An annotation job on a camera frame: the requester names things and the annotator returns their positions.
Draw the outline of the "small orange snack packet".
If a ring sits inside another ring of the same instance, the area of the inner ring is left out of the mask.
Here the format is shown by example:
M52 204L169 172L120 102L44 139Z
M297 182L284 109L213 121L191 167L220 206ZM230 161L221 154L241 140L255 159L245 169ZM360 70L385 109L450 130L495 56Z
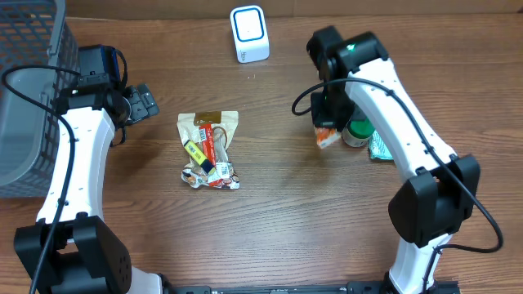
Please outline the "small orange snack packet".
M320 149L325 149L342 137L335 128L315 127L316 144Z

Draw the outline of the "green lid knorr cup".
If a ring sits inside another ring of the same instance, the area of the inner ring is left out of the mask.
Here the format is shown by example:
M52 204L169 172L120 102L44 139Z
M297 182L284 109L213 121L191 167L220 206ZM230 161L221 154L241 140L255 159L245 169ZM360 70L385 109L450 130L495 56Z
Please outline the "green lid knorr cup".
M342 139L350 147L363 147L375 132L375 128L359 106L356 106L347 125L342 130Z

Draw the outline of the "teal orange tissue pack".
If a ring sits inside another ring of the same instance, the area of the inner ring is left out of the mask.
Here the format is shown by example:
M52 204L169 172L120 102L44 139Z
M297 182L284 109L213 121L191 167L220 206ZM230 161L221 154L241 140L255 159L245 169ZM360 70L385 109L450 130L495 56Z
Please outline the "teal orange tissue pack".
M369 149L369 157L372 160L378 160L378 161L392 161L393 157L391 155L391 152L385 145L384 141L382 140L382 137L378 134L377 131L375 131L368 142L368 149Z

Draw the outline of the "beige brown snack pouch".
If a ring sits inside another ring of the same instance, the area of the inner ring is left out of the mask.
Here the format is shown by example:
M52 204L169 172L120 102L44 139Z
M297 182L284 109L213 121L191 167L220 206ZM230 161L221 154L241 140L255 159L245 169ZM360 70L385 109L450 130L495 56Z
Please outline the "beige brown snack pouch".
M192 140L202 147L199 128L210 125L217 163L229 162L227 150L239 125L238 111L212 111L178 114L177 128L181 143Z

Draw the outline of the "red snack stick packet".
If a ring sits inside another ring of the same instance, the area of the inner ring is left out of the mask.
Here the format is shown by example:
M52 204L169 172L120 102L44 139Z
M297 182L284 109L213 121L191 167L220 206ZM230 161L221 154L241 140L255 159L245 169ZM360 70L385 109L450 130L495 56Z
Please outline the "red snack stick packet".
M199 127L200 141L203 148L203 153L212 165L216 164L216 152L213 139L213 131L211 124L205 124Z

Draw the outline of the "yellow highlighter marker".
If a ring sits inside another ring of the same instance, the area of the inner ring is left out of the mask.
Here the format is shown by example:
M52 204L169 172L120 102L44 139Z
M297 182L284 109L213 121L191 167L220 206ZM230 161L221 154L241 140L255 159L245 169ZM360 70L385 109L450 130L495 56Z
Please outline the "yellow highlighter marker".
M212 162L205 156L203 151L192 141L188 140L184 144L184 149L189 154L189 156L196 161L196 163L208 174L212 175L216 172L215 166Z

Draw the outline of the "silver red crinkled wrapper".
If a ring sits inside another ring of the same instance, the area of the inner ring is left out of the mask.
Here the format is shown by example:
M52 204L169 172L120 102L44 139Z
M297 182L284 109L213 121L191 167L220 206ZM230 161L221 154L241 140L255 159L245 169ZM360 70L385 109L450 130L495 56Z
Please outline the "silver red crinkled wrapper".
M200 166L189 163L184 166L181 178L194 189L202 185L232 190L237 190L240 187L239 177L232 162L218 163L217 171L210 176Z

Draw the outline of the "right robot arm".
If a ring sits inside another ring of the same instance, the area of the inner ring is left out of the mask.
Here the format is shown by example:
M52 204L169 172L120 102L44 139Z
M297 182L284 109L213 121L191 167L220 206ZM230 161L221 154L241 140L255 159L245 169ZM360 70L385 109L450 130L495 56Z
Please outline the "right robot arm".
M458 292L458 284L437 281L434 273L475 208L479 163L457 155L431 128L375 34L343 39L329 26L314 32L306 49L320 79L306 91L315 128L353 147L380 135L402 182L388 205L400 237L395 262L381 282L351 282L348 291Z

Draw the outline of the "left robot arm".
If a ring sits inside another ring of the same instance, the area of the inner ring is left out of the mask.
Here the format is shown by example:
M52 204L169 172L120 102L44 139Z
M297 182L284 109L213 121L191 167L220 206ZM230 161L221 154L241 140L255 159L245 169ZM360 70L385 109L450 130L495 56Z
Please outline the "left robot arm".
M127 83L123 53L82 47L72 86L48 113L60 139L46 200L34 225L16 230L14 247L35 293L169 293L161 274L132 265L129 251L103 220L107 154L117 131L159 113L144 83Z

